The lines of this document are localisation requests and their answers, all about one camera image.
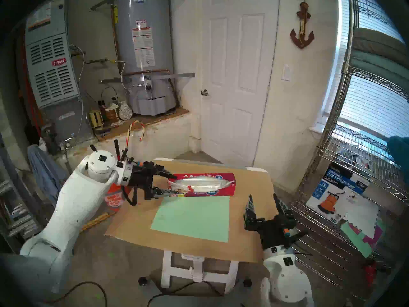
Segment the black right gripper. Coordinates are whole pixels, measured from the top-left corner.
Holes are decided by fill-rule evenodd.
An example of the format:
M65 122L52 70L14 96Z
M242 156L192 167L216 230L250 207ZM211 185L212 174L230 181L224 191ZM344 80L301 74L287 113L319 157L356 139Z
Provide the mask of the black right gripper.
M275 246L289 248L293 243L308 234L308 231L301 231L295 235L289 235L289 231L297 225L294 213L279 199L276 193L273 194L273 198L279 214L270 220L256 217L251 194L248 196L245 207L245 230L255 231L259 234L263 250Z

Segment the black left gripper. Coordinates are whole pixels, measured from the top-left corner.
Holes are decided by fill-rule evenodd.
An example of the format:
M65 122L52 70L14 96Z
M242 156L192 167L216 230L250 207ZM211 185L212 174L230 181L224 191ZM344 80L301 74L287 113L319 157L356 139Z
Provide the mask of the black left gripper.
M166 169L156 169L155 163L150 161L142 164L132 164L131 177L128 186L133 188L133 196L131 201L137 201L137 189L144 191L144 199L159 199L161 197L177 197L184 196L179 190L160 189L153 187L153 177L161 176L167 179L177 179L177 176L167 171Z

